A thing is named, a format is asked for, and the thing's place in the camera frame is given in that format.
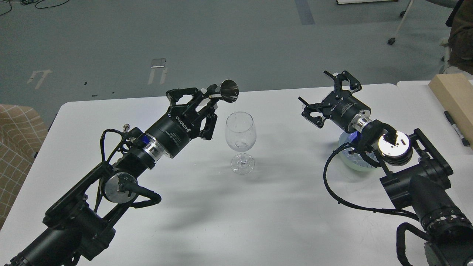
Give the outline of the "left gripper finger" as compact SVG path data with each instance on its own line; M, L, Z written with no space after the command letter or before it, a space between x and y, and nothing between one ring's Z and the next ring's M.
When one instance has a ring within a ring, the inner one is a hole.
M186 104L177 104L177 102L186 95L192 96L191 100ZM203 101L203 93L197 88L171 89L166 92L166 96L169 100L170 107L187 106L189 108L195 108Z
M218 118L215 113L216 109L217 107L205 107L201 110L201 112L203 112L203 114L205 115L205 125L204 128L200 131L200 138L208 141L212 139Z

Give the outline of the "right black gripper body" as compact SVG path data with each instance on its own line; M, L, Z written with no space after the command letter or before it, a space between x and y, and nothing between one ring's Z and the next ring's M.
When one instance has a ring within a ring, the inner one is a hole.
M357 126L359 117L369 119L371 108L353 97L348 90L342 90L339 96L336 98L336 93L333 91L322 100L323 104L328 105L322 108L323 116L333 121L346 133L359 131L360 127Z

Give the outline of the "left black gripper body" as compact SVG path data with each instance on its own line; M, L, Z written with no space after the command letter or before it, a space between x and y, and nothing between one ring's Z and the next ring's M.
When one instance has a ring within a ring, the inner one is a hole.
M158 153L174 158L194 138L199 137L206 119L190 104L171 104L166 113L145 131L147 153L158 159Z

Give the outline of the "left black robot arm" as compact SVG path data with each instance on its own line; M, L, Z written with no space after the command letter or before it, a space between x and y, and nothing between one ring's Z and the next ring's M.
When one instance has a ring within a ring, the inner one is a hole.
M129 208L161 202L156 192L140 186L137 178L166 155L174 158L192 139L211 140L219 100L234 102L238 89L224 95L224 86L167 91L170 106L150 128L124 126L120 142L107 158L102 133L102 161L45 213L47 229L10 266L75 266L81 257L92 260L111 243L114 225Z

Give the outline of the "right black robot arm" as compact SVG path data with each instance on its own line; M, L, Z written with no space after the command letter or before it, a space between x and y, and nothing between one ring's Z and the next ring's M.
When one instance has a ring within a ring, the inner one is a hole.
M323 181L329 195L356 210L397 215L415 219L422 229L404 222L397 227L398 261L408 266L405 232L423 239L430 266L471 266L473 257L472 223L452 201L446 190L451 188L453 170L420 129L407 135L388 123L371 120L371 109L355 98L362 85L348 71L330 74L331 91L321 102L309 104L303 98L301 116L318 128L331 120L345 133L355 134L353 141L341 144L327 159ZM368 208L348 202L331 190L327 170L332 159L343 150L358 154L374 168L382 168L380 179L393 208Z

